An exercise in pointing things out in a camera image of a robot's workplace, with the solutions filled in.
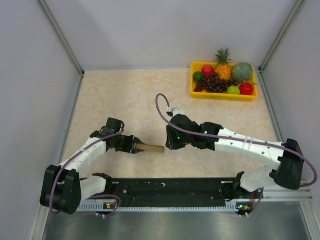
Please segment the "brown cardboard box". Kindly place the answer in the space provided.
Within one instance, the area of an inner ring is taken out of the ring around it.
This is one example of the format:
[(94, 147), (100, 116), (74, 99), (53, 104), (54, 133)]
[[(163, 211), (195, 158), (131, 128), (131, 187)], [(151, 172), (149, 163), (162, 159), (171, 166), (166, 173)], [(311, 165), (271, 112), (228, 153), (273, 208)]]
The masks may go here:
[(150, 145), (150, 144), (144, 144), (144, 143), (137, 143), (135, 145), (135, 148), (137, 150), (142, 150), (145, 152), (154, 152), (154, 153), (163, 153), (165, 150), (163, 146)]

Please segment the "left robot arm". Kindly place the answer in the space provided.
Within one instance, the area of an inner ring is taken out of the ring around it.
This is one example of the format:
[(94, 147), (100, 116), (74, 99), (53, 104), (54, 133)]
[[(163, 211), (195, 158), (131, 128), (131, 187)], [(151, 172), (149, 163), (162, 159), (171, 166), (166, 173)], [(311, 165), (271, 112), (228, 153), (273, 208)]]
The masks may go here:
[(44, 174), (40, 204), (51, 211), (72, 215), (82, 201), (95, 195), (109, 198), (114, 191), (109, 176), (95, 173), (89, 178), (81, 176), (108, 150), (128, 154), (139, 153), (141, 140), (133, 135), (123, 135), (123, 121), (108, 118), (106, 125), (94, 131), (86, 143), (68, 160), (50, 165)]

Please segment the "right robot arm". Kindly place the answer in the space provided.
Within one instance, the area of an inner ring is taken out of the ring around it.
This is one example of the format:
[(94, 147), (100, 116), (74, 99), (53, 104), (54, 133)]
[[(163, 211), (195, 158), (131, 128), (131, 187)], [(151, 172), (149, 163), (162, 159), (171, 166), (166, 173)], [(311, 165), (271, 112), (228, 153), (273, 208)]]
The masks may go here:
[(237, 154), (262, 163), (254, 171), (242, 171), (233, 182), (233, 192), (239, 198), (278, 185), (289, 190), (301, 187), (304, 161), (297, 141), (266, 142), (233, 132), (222, 125), (204, 122), (197, 124), (187, 116), (175, 115), (166, 126), (166, 147), (180, 150), (191, 145), (199, 150)]

